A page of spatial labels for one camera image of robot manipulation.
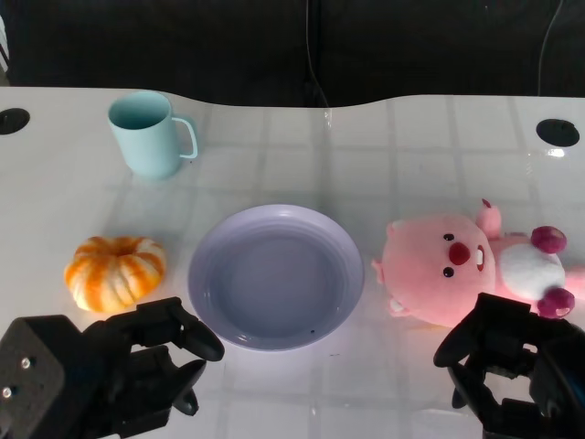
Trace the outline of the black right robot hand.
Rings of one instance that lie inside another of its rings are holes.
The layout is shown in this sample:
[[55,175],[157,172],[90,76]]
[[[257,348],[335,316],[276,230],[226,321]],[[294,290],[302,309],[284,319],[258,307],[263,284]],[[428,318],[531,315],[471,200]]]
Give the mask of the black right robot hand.
[[[584,435],[584,332],[529,305],[481,293],[442,341],[433,363],[454,384],[452,407],[470,408],[485,438]],[[530,401],[497,401],[486,373],[529,379]]]

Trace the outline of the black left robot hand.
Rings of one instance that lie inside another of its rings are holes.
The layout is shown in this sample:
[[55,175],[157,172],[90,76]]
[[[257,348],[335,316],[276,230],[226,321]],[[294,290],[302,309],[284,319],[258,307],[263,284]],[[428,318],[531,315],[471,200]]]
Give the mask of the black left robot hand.
[[15,319],[1,339],[4,438],[128,438],[197,413],[193,387],[219,338],[179,298],[79,330],[66,316]]

